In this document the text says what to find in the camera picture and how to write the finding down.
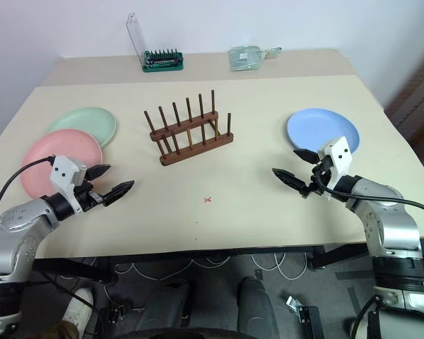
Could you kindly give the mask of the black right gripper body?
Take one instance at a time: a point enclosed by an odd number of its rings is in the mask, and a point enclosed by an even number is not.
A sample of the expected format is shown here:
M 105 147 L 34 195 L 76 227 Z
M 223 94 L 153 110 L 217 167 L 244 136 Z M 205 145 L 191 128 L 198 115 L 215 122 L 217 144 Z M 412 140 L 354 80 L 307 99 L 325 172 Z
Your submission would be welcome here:
M 315 167 L 312 169 L 311 182 L 305 186 L 300 195 L 307 198 L 311 193 L 323 195 L 323 187 L 326 186 L 331 179 L 331 168 L 334 166 L 330 155 L 326 155 Z

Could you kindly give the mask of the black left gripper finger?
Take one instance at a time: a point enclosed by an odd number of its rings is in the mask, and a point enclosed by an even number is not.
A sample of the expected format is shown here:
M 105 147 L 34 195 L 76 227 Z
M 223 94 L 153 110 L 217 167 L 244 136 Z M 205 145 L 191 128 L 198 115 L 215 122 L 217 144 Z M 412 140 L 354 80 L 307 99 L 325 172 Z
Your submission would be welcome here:
M 86 173 L 85 173 L 85 180 L 86 181 L 95 180 L 95 179 L 101 177 L 104 173 L 106 173 L 106 171 L 109 168 L 111 168 L 110 165 L 104 165 L 104 164 L 94 165 L 92 167 L 89 167 L 86 170 Z
M 118 184 L 117 186 L 113 187 L 110 192 L 106 193 L 105 195 L 102 195 L 102 204 L 104 206 L 109 206 L 113 204 L 114 202 L 118 201 L 120 198 L 122 198 L 126 193 L 132 188 L 135 181 L 127 181 L 122 182 L 121 184 Z

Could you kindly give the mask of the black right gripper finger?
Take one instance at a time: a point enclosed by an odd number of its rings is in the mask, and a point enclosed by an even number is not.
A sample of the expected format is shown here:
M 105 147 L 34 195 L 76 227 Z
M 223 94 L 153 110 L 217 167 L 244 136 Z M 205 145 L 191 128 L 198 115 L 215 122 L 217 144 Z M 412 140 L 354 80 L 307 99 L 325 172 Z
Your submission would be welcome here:
M 273 168 L 272 172 L 286 186 L 289 186 L 290 188 L 298 191 L 300 194 L 304 194 L 308 190 L 306 183 L 295 177 L 295 175 L 289 171 Z
M 314 151 L 298 148 L 294 149 L 293 152 L 302 160 L 310 164 L 318 164 L 320 162 L 319 155 Z

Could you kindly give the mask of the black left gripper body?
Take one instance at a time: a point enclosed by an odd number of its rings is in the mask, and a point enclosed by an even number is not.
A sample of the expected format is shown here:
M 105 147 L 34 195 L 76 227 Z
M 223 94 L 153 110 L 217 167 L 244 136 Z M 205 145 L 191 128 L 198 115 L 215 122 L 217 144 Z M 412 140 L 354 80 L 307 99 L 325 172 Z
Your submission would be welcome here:
M 83 180 L 81 185 L 73 188 L 73 194 L 78 201 L 82 211 L 89 211 L 104 202 L 103 197 L 93 191 L 93 185 Z

